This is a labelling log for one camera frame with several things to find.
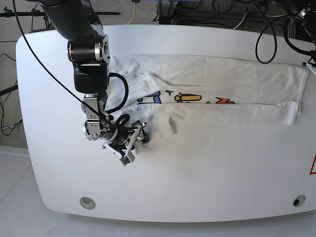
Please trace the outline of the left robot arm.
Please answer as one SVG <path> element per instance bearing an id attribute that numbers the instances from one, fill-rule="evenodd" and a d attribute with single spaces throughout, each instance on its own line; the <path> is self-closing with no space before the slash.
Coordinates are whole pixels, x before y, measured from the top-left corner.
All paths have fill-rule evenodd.
<path id="1" fill-rule="evenodd" d="M 316 1 L 315 0 L 276 0 L 288 18 L 283 25 L 283 38 L 287 45 L 299 54 L 309 56 L 306 67 L 315 75 L 316 50 L 306 51 L 293 45 L 288 38 L 287 27 L 291 20 L 299 20 L 312 42 L 316 44 Z"/>

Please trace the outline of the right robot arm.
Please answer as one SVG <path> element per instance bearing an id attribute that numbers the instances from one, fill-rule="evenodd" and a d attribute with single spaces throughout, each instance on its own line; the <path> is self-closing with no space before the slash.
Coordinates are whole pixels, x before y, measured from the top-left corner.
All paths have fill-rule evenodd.
<path id="1" fill-rule="evenodd" d="M 68 40 L 67 55 L 74 68 L 75 89 L 84 94 L 81 107 L 87 118 L 83 126 L 87 139 L 103 139 L 102 147 L 118 155 L 123 165 L 134 162 L 136 142 L 149 142 L 144 131 L 146 124 L 136 121 L 126 127 L 128 114 L 118 119 L 112 116 L 127 102 L 129 88 L 123 76 L 109 72 L 109 38 L 98 15 L 87 0 L 41 0 L 39 4 L 58 33 Z M 118 106 L 106 109 L 106 90 L 112 77 L 122 81 L 124 94 Z"/>

